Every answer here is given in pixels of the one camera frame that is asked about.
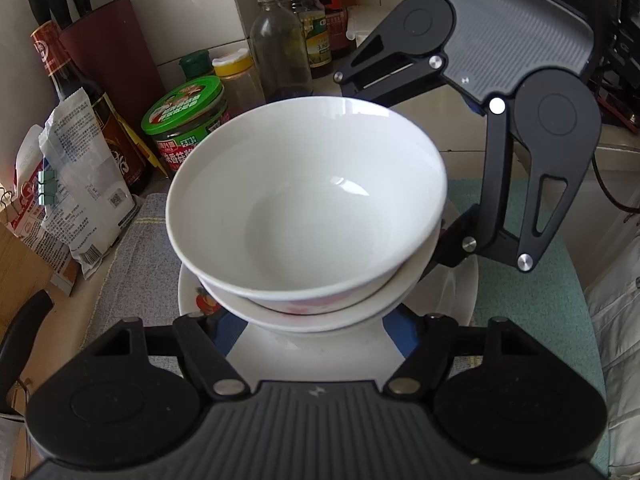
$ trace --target black cable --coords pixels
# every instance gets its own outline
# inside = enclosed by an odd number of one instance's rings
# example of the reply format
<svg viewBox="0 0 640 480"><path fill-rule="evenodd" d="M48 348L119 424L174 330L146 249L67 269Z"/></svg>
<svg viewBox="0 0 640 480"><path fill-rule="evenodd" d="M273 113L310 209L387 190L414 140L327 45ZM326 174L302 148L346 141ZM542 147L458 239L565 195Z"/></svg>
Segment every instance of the black cable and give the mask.
<svg viewBox="0 0 640 480"><path fill-rule="evenodd" d="M608 68L608 65L605 64L604 66L601 66L598 69L598 78L596 79L596 89L595 89L595 97L596 100L598 99L598 96L600 95L600 88L602 86L602 81L604 79L604 73L605 73L605 69ZM593 173L596 174L596 180L598 181L598 184L600 185L600 189L602 190L602 192L604 193L604 196L606 196L609 199L609 202L611 202L614 206L616 206L618 209L620 209L620 211L624 211L625 213L629 213L632 215L638 215L640 214L640 207L631 207L628 205L624 205L621 204L620 202L618 202L615 198L613 198L613 195L609 192L609 190L607 189L607 186L604 185L604 182L602 181L602 177L600 176L600 171L598 170L598 163L596 162L596 153L593 152L593 155L591 155L591 165L593 166Z"/></svg>
<svg viewBox="0 0 640 480"><path fill-rule="evenodd" d="M600 189L602 190L604 195L609 199L609 201L618 209L620 209L620 211L624 211L625 213L631 213L632 215L639 215L640 207L631 207L628 205L624 205L618 202L615 198L613 198L613 195L609 192L607 187L604 185L604 182L602 181L602 177L600 176L600 171L598 171L598 164L596 162L595 153L593 153L593 156L591 157L591 165L593 166L593 173L596 174L596 180L598 181L598 184L600 184Z"/></svg>

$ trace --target qr code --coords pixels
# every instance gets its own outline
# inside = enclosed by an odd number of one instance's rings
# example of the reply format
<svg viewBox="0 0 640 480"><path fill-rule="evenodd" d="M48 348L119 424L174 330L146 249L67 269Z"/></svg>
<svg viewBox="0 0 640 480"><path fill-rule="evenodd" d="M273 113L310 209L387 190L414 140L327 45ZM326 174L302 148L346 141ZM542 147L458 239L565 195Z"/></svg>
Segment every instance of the qr code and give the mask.
<svg viewBox="0 0 640 480"><path fill-rule="evenodd" d="M84 253L80 253L80 259L83 263L91 266L95 262L97 262L102 257L102 253L95 247L95 245L91 244L89 250Z"/></svg>
<svg viewBox="0 0 640 480"><path fill-rule="evenodd" d="M124 194L124 191L118 188L118 190L109 198L109 202L111 202L112 206L118 207L124 202L125 197L126 195Z"/></svg>

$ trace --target teal cloth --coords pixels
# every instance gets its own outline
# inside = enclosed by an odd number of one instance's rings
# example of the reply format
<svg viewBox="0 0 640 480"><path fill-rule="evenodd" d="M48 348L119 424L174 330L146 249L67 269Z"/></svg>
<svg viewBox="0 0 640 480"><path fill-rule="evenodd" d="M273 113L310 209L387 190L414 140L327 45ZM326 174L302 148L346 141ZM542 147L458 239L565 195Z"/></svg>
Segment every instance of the teal cloth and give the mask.
<svg viewBox="0 0 640 480"><path fill-rule="evenodd" d="M449 182L449 198L460 212L478 203L480 184L479 180ZM526 180L512 181L505 227L514 234L520 233L526 192ZM591 319L574 265L561 238L555 237L530 274L485 258L478 258L478 267L476 325L486 326L493 316L510 318L589 381L604 397L604 378ZM608 433L600 441L591 463L607 473Z"/></svg>

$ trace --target dark red knife block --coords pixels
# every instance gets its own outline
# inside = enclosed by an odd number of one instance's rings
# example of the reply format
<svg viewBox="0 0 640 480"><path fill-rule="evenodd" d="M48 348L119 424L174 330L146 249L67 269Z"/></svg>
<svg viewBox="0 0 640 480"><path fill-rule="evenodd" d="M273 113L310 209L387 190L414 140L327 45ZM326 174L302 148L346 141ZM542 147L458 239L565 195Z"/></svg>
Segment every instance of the dark red knife block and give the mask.
<svg viewBox="0 0 640 480"><path fill-rule="evenodd" d="M149 147L140 121L166 91L146 47L131 0L113 0L62 31L60 40L85 74Z"/></svg>

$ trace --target green jar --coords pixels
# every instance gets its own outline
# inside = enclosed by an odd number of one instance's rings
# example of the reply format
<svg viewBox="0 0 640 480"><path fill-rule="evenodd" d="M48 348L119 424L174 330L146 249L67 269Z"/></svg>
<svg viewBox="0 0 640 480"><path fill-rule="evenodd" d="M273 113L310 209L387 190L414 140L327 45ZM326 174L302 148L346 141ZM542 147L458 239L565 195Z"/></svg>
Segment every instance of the green jar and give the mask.
<svg viewBox="0 0 640 480"><path fill-rule="evenodd" d="M207 75L165 95L145 114L141 126L169 167L177 171L187 155L229 119L222 82Z"/></svg>

